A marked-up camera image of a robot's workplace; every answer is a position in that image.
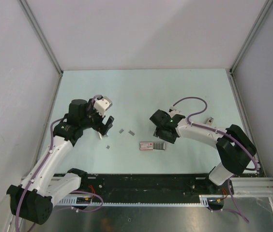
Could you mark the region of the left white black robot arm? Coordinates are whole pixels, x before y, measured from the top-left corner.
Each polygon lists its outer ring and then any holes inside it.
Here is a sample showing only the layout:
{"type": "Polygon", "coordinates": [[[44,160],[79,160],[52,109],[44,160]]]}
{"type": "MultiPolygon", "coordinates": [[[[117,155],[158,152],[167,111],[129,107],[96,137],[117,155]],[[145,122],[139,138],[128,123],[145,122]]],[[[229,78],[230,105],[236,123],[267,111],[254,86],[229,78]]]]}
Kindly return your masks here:
{"type": "Polygon", "coordinates": [[[50,125],[50,144],[29,174],[18,186],[10,185],[10,209],[15,215],[15,224],[19,219],[42,225],[50,217],[54,206],[73,191],[85,192],[89,182],[84,177],[87,172],[70,169],[59,181],[51,184],[56,169],[66,155],[83,136],[84,130],[93,129],[106,135],[112,127],[114,117],[103,122],[112,101],[102,95],[96,95],[88,101],[72,100],[68,113],[50,125]]]}

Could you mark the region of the white stapler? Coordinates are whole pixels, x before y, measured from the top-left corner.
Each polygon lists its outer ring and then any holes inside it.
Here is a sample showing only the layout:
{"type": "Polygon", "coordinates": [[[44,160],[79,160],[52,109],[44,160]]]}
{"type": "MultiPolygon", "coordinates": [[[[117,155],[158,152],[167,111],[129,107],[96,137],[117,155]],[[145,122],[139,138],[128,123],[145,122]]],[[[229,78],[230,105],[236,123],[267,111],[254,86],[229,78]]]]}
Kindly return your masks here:
{"type": "Polygon", "coordinates": [[[99,138],[102,140],[103,138],[107,138],[107,137],[108,137],[108,134],[102,135],[100,132],[98,132],[98,136],[99,136],[99,138]]]}

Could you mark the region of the red staple box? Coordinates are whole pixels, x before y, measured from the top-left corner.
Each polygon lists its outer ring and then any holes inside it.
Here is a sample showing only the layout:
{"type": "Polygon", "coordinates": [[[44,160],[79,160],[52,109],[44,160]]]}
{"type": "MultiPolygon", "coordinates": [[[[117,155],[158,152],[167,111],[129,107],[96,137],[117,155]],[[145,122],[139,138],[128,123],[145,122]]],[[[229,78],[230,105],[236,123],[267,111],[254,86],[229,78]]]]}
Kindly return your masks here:
{"type": "Polygon", "coordinates": [[[166,144],[164,142],[141,142],[139,150],[166,150],[166,144]]]}

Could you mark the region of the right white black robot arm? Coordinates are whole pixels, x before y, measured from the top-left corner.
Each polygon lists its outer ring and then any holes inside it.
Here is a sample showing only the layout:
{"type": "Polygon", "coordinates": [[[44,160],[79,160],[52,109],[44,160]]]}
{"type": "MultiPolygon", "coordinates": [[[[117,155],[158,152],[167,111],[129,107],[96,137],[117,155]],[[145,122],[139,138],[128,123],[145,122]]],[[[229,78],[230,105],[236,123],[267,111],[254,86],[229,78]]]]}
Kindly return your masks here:
{"type": "Polygon", "coordinates": [[[192,139],[215,148],[220,163],[205,178],[205,189],[216,194],[234,175],[241,175],[250,162],[258,168],[254,158],[257,149],[243,130],[232,124],[226,129],[195,123],[177,110],[157,110],[150,121],[156,126],[154,136],[174,144],[178,138],[192,139]]]}

